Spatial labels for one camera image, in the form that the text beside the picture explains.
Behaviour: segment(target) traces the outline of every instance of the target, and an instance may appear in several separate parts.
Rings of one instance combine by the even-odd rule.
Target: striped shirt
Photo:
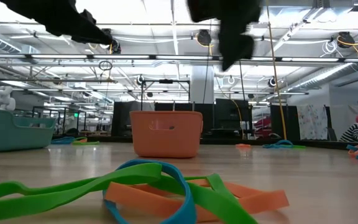
[[[354,123],[345,133],[343,133],[340,141],[358,142],[358,123]]]

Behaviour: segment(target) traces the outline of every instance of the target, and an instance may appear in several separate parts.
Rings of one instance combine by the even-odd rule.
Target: orange basket
[[[197,155],[203,115],[192,111],[132,111],[132,138],[140,157],[191,158]]]

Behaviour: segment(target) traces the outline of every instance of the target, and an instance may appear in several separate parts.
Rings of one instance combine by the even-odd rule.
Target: patterned curtain
[[[328,136],[328,118],[324,106],[297,106],[301,140],[320,139]]]

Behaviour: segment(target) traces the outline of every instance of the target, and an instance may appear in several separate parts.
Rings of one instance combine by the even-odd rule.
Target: teal plastic tub
[[[0,111],[0,151],[47,147],[54,127],[53,118],[22,118]]]

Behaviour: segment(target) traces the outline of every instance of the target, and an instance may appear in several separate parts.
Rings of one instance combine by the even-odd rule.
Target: white figurine
[[[15,110],[16,101],[11,98],[12,90],[10,86],[0,86],[0,110]]]

